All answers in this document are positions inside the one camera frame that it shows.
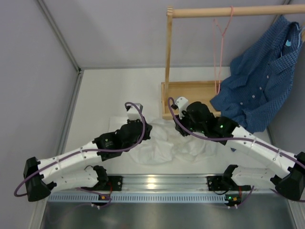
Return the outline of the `white shirt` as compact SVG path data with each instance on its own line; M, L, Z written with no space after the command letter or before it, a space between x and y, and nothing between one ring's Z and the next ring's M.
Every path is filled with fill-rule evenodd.
M196 163L217 155L217 143L201 140L192 135L182 136L175 130L173 121L147 116L152 126L149 140L142 141L129 152L107 162L131 161L140 165L161 165L175 159Z

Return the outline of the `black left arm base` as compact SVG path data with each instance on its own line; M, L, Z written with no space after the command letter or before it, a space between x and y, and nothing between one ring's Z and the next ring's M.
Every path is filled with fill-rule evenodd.
M122 176L108 176L108 183L105 185L105 191L121 191L123 185Z

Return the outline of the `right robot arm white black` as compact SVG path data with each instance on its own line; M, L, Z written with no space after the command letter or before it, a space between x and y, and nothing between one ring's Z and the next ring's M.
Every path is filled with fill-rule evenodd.
M294 154L277 148L244 129L227 117L215 117L201 102L189 103L185 97L167 100L173 114L176 130L183 136L220 143L235 149L264 165L264 168L246 168L229 165L222 174L222 185L228 189L236 186L267 188L279 195L303 202L305 190L305 154Z

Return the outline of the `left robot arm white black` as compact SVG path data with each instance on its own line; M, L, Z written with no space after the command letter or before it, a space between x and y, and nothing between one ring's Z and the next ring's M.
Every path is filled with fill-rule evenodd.
M128 120L120 129L102 134L78 150L48 159L27 159L23 176L28 201L36 202L53 192L75 187L105 189L109 179L101 163L149 140L152 129L147 122Z

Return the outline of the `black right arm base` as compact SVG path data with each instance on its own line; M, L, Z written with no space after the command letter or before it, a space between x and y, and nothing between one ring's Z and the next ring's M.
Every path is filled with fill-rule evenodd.
M208 190L217 195L224 195L229 191L250 191L251 186L238 186L232 179L224 176L208 176Z

